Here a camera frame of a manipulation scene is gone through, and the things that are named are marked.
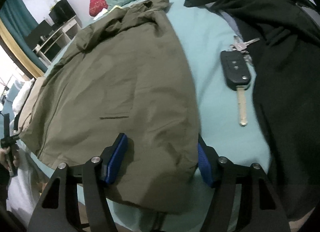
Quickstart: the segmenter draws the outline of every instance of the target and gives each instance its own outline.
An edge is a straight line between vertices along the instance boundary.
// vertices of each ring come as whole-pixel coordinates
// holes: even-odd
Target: blue gripper pad
[[[198,168],[200,170],[203,181],[212,188],[214,180],[212,177],[211,164],[200,143],[198,143]]]
[[[123,134],[107,166],[102,167],[102,169],[107,168],[106,170],[102,170],[103,172],[106,171],[106,175],[103,178],[106,184],[110,185],[116,181],[122,160],[124,158],[124,154],[127,151],[127,149],[128,149],[128,137],[127,135]]]

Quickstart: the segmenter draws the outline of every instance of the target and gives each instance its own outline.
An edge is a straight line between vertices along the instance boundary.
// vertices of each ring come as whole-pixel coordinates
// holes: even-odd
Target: light blue bed sheet
[[[255,72],[250,67],[252,85],[245,92],[247,99],[248,125],[240,127],[236,92],[225,85],[220,63],[220,52],[233,43],[234,31],[220,16],[205,8],[186,8],[184,0],[170,0],[172,3],[167,16],[181,42],[188,59],[196,86],[196,98],[201,120],[201,135],[207,145],[215,148],[220,156],[226,156],[233,163],[250,166],[253,162],[261,164],[267,172],[270,159],[268,145],[263,138],[256,120],[252,89]],[[64,50],[55,59],[60,59]],[[42,164],[32,155],[38,166],[51,176],[53,170]],[[202,181],[199,169],[193,180],[194,193],[190,198],[189,209],[181,215],[168,215],[163,230],[167,232],[199,231],[209,208],[213,190]],[[84,203],[83,189],[78,186],[79,201]],[[236,194],[235,209],[239,204],[240,191]],[[149,231],[154,213],[114,203],[108,200],[114,221],[132,231]],[[236,211],[231,218],[234,228]]]

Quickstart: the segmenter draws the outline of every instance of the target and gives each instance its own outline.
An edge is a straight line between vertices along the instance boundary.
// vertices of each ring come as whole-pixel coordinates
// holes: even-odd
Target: teal curtain
[[[46,72],[47,67],[24,41],[24,38],[38,26],[38,23],[32,17],[23,1],[6,0],[0,10],[0,18],[27,57],[43,72]]]

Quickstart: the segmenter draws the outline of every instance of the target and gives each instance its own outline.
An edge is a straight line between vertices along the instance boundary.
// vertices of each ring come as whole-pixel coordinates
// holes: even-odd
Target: olive green garment
[[[51,168],[85,163],[120,132],[129,148],[111,200],[178,213],[198,162],[193,79],[169,0],[115,9],[81,30],[53,68],[21,139]]]

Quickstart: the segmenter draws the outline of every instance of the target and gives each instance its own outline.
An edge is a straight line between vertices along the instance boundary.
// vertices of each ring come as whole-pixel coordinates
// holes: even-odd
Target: yellow curtain
[[[43,72],[23,52],[0,19],[0,36],[21,64],[35,77],[42,77]]]

